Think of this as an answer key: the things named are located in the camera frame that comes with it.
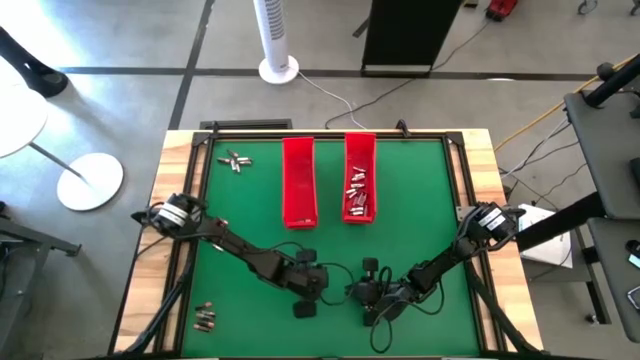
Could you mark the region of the green table mat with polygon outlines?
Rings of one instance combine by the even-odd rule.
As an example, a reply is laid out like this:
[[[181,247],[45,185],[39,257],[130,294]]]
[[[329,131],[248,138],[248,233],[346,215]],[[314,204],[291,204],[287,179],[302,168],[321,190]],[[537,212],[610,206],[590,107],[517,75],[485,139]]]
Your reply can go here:
[[[252,159],[240,171],[217,161],[231,149]],[[479,350],[474,315],[462,267],[419,308],[392,323],[363,325],[360,305],[344,296],[361,276],[362,261],[376,258],[400,276],[452,241],[457,228],[445,152],[438,141],[379,141],[377,214],[369,225],[342,219],[344,144],[317,141],[315,170],[318,223],[310,230],[285,227],[282,215],[282,145],[278,141],[223,141],[215,145],[206,200],[210,215],[259,247],[314,249],[329,266],[329,286],[312,318],[293,314],[295,296],[260,281],[237,258],[209,244],[198,248],[190,303],[213,303],[210,332],[187,327],[187,357],[344,357],[474,355]]]

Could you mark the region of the white box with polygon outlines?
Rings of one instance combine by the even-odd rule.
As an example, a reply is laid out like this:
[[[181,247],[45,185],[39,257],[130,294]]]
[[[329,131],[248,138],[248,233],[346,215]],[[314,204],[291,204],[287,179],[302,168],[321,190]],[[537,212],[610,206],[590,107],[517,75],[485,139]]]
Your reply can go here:
[[[554,211],[528,204],[520,204],[518,208],[525,211],[525,213],[518,219],[520,230],[525,230],[529,226],[555,214]],[[564,234],[558,235],[540,245],[521,251],[520,256],[526,260],[533,260],[572,269],[573,260],[570,233],[565,232]]]

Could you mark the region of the grey metal stand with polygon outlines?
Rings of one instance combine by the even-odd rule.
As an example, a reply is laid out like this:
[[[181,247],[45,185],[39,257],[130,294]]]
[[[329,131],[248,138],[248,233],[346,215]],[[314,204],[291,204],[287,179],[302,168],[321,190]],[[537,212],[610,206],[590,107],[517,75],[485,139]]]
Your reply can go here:
[[[0,360],[6,360],[27,312],[36,277],[53,250],[77,256],[81,246],[11,220],[0,201]]]

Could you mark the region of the long red plastic bin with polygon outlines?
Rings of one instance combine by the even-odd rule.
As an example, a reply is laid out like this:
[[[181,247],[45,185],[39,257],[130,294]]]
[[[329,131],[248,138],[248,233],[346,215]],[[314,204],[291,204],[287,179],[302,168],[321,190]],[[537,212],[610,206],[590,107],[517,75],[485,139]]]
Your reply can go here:
[[[353,170],[353,166],[363,168],[366,173]],[[365,178],[353,181],[356,174],[365,174]],[[346,191],[351,183],[364,183],[365,186],[357,188],[356,192],[347,195]],[[344,185],[343,185],[342,219],[348,224],[372,224],[377,212],[376,194],[376,135],[374,133],[346,133],[344,138]],[[357,204],[356,207],[364,207],[363,216],[352,216],[349,210],[351,200],[356,196],[366,193],[366,201],[363,206]]]
[[[314,228],[318,223],[313,137],[282,140],[282,213],[289,229]],[[311,219],[301,223],[299,219]]]

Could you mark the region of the black pole with knob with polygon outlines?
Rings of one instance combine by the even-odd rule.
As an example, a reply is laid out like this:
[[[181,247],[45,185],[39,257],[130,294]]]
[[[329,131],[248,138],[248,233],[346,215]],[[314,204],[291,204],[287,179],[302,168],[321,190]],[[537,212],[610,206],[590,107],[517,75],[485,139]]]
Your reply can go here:
[[[584,97],[590,107],[597,108],[608,98],[640,75],[640,54],[637,54],[618,70],[603,78],[603,83]]]

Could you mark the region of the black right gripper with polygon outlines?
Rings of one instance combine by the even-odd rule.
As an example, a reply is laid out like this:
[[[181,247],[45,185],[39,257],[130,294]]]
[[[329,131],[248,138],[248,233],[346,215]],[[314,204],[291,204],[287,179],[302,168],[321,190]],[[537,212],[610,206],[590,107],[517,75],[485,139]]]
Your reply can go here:
[[[372,327],[380,314],[393,321],[404,311],[413,291],[406,282],[392,282],[391,268],[379,269],[376,258],[364,258],[362,268],[365,274],[346,286],[346,294],[364,308],[363,325]]]

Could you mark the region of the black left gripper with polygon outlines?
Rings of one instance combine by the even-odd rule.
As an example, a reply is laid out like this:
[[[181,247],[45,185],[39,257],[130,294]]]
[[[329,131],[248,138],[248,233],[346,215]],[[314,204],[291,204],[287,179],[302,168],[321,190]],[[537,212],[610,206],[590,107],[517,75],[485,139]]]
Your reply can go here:
[[[296,252],[294,260],[285,267],[285,288],[300,299],[293,304],[293,314],[297,319],[311,318],[317,313],[317,301],[329,285],[329,275],[325,266],[316,262],[317,252],[303,249]]]

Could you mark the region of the white tower fan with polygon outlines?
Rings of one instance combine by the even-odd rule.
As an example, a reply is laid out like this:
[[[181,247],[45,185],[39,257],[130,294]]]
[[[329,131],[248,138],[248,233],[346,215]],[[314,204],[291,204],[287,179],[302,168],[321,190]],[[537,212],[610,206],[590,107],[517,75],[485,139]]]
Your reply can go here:
[[[289,83],[300,67],[289,51],[283,0],[253,0],[253,5],[264,53],[259,76],[272,85]]]

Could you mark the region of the black aluminium table frame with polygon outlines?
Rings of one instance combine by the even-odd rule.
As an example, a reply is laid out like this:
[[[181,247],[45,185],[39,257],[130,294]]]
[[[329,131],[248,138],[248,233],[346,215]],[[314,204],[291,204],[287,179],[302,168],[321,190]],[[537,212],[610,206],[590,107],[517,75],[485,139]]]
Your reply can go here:
[[[410,129],[404,138],[398,129],[378,129],[376,135],[391,140],[442,140],[453,171],[454,193],[469,205],[475,201],[505,204],[497,162],[486,129]],[[174,192],[190,194],[205,191],[205,171],[209,167],[208,149],[223,140],[279,140],[283,137],[314,136],[324,140],[341,138],[345,130],[170,130],[167,132],[151,199],[160,201]],[[168,296],[178,276],[184,271],[189,247],[169,241],[157,242],[154,230],[142,231],[138,248],[142,255],[133,260],[129,280],[120,306],[109,354],[118,355],[130,347],[150,324],[161,303]],[[506,246],[494,255],[473,263],[483,281],[492,286],[499,305],[526,340],[542,344],[530,290],[516,245]],[[180,353],[183,317],[187,300],[180,298],[161,322],[149,345],[143,350],[146,359],[164,359]]]

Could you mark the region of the red black tool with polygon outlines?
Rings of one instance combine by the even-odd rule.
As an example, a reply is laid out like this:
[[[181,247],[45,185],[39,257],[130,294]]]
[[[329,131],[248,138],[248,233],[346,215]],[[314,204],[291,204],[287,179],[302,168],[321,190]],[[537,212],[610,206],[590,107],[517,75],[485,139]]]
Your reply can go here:
[[[518,4],[518,0],[490,0],[485,11],[487,19],[502,22],[508,17]]]

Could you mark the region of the black beam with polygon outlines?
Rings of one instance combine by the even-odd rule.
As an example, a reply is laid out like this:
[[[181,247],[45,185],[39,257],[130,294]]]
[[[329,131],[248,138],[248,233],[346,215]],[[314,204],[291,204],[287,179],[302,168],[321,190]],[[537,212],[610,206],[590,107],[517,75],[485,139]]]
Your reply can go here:
[[[594,192],[520,231],[516,235],[518,250],[523,252],[536,247],[585,224],[590,218],[604,217],[605,215],[600,195],[598,192]]]

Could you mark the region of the black rectangular bar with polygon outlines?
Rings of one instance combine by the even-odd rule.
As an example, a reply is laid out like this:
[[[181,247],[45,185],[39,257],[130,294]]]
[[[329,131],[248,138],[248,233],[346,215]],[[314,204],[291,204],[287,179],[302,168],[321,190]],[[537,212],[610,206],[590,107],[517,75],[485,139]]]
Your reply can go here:
[[[292,120],[284,119],[253,119],[253,120],[215,120],[220,130],[289,130],[293,128]],[[213,121],[202,121],[200,130],[210,130]]]

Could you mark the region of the grey workstation desk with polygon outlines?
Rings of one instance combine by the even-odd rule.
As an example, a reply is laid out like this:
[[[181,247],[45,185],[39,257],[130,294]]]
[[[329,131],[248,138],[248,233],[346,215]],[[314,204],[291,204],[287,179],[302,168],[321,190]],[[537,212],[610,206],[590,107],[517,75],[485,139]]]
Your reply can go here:
[[[640,285],[640,269],[625,249],[628,240],[640,241],[640,184],[630,165],[640,158],[640,119],[631,117],[640,100],[623,93],[593,108],[580,94],[568,94],[564,102],[606,212],[588,219],[587,226],[624,332],[640,344],[640,312],[627,299]]]

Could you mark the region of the white round pedestal table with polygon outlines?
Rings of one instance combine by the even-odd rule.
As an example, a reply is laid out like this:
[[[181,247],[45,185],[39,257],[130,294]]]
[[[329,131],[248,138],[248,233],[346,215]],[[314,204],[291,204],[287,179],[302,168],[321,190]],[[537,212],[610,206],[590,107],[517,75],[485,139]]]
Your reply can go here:
[[[40,145],[38,137],[48,125],[51,106],[24,80],[9,80],[8,67],[6,60],[0,60],[0,159],[32,149],[62,169],[56,195],[64,207],[87,212],[106,205],[123,185],[122,163],[104,152],[86,153],[69,162]]]

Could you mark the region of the black stand leg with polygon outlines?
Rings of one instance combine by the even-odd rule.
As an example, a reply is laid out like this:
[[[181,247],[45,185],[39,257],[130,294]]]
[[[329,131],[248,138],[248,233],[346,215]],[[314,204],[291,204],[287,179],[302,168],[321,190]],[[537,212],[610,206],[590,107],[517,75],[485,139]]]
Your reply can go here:
[[[2,26],[0,26],[0,57],[18,72],[30,89],[45,98],[60,94],[69,84],[69,79],[64,73],[37,59]]]

